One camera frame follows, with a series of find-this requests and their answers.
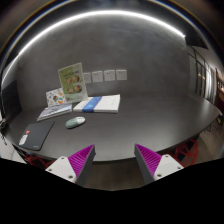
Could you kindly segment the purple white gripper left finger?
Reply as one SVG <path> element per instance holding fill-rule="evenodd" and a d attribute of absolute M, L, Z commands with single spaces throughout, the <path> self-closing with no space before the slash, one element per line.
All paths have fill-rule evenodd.
<path fill-rule="evenodd" d="M 46 171 L 79 186 L 84 186 L 95 155 L 95 145 L 90 145 L 69 157 L 59 157 L 46 168 Z"/>

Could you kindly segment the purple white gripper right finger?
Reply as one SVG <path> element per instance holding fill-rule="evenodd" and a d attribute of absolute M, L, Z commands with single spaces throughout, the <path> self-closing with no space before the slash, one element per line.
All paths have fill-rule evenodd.
<path fill-rule="evenodd" d="M 183 169 L 183 166 L 169 154 L 160 155 L 139 144 L 135 145 L 134 154 L 145 184 Z"/>

